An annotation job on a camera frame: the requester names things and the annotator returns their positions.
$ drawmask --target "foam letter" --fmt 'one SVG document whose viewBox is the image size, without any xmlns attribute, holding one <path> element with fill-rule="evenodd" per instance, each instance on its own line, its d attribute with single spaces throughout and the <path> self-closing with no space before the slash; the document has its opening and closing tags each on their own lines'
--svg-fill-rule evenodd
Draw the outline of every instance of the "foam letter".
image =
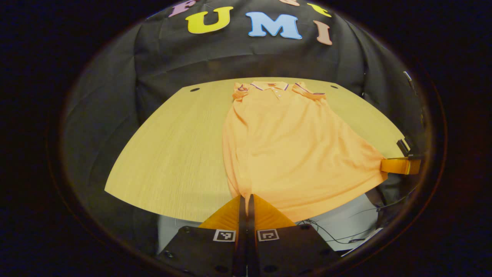
<svg viewBox="0 0 492 277">
<path fill-rule="evenodd" d="M 322 15 L 326 15 L 328 17 L 331 17 L 331 15 L 329 15 L 327 12 L 327 10 L 324 10 L 322 7 L 320 6 L 316 6 L 315 4 L 311 4 L 311 3 L 307 3 L 308 5 L 310 5 L 315 11 L 321 13 Z"/>
<path fill-rule="evenodd" d="M 192 14 L 185 18 L 188 20 L 188 31 L 192 34 L 204 34 L 222 29 L 231 21 L 229 11 L 232 9 L 233 7 L 216 8 L 214 12 L 218 13 L 218 21 L 210 25 L 203 24 L 205 15 L 209 12 L 203 11 Z"/>
<path fill-rule="evenodd" d="M 280 33 L 282 37 L 293 39 L 303 38 L 297 32 L 297 17 L 295 16 L 281 14 L 275 21 L 262 12 L 249 12 L 246 16 L 251 18 L 252 30 L 248 33 L 250 36 L 266 36 L 267 33 L 263 31 L 262 28 L 265 27 L 265 29 L 273 36 L 277 35 L 280 28 L 282 28 L 282 32 Z"/>
<path fill-rule="evenodd" d="M 177 4 L 173 7 L 173 13 L 171 13 L 168 17 L 175 16 L 179 13 L 187 11 L 191 6 L 195 5 L 195 3 L 199 0 L 190 0 L 180 4 Z"/>
<path fill-rule="evenodd" d="M 328 33 L 328 29 L 330 28 L 330 26 L 316 20 L 313 20 L 313 22 L 318 26 L 319 36 L 317 40 L 326 45 L 333 45 L 332 41 L 330 40 L 330 34 Z"/>
<path fill-rule="evenodd" d="M 279 0 L 279 1 L 282 3 L 289 4 L 289 5 L 293 5 L 293 6 L 299 6 L 300 5 L 299 3 L 297 3 L 296 0 Z"/>
</svg>

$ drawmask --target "white floor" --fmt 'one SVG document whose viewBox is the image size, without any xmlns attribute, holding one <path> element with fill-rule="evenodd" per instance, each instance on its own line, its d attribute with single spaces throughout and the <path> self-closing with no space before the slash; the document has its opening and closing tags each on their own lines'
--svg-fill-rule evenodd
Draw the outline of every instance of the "white floor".
<svg viewBox="0 0 492 277">
<path fill-rule="evenodd" d="M 377 220 L 376 209 L 361 212 L 371 208 L 375 207 L 367 196 L 363 194 L 336 209 L 312 217 L 311 220 L 316 221 L 319 226 L 328 231 L 337 241 L 347 243 L 353 239 L 363 239 L 375 229 Z M 157 253 L 160 253 L 166 247 L 181 227 L 198 227 L 200 224 L 201 222 L 180 220 L 161 215 L 158 222 L 159 250 Z M 338 243 L 321 228 L 319 228 L 318 233 L 328 241 L 328 245 L 335 251 L 352 249 L 362 243 L 362 241 L 349 244 Z"/>
</svg>

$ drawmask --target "orange polo shirt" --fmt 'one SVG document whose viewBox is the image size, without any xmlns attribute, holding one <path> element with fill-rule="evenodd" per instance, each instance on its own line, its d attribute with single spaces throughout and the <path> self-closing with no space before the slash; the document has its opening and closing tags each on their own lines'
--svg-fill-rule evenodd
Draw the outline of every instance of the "orange polo shirt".
<svg viewBox="0 0 492 277">
<path fill-rule="evenodd" d="M 360 196 L 387 179 L 379 151 L 303 82 L 234 84 L 223 154 L 233 197 L 263 198 L 292 221 Z"/>
</svg>

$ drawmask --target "pink letter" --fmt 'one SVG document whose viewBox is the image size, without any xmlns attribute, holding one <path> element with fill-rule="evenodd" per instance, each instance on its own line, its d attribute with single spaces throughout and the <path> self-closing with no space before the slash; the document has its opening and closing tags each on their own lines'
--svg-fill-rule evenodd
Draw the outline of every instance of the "pink letter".
<svg viewBox="0 0 492 277">
<path fill-rule="evenodd" d="M 190 1 L 183 2 L 181 4 L 177 4 L 176 6 L 173 7 L 173 13 L 171 13 L 169 17 L 187 11 L 191 6 L 195 5 L 197 1 L 199 0 L 190 0 Z"/>
<path fill-rule="evenodd" d="M 299 6 L 299 3 L 297 3 L 296 0 L 279 0 L 279 1 L 293 6 Z"/>
<path fill-rule="evenodd" d="M 319 36 L 317 40 L 326 45 L 333 45 L 332 41 L 330 40 L 330 34 L 328 33 L 328 29 L 330 28 L 330 26 L 316 20 L 313 20 L 313 22 L 318 26 Z"/>
</svg>

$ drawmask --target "wooden table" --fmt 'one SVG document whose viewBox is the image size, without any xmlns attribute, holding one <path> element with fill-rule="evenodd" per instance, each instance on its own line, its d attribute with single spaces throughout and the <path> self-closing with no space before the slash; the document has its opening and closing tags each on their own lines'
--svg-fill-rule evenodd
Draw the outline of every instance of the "wooden table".
<svg viewBox="0 0 492 277">
<path fill-rule="evenodd" d="M 105 191 L 157 214 L 203 222 L 232 199 L 223 165 L 222 127 L 234 82 L 255 80 L 303 81 L 310 90 L 326 93 L 331 109 L 386 158 L 403 156 L 396 144 L 404 138 L 398 128 L 337 84 L 299 78 L 230 79 L 183 87 L 157 109 L 121 152 Z"/>
</svg>

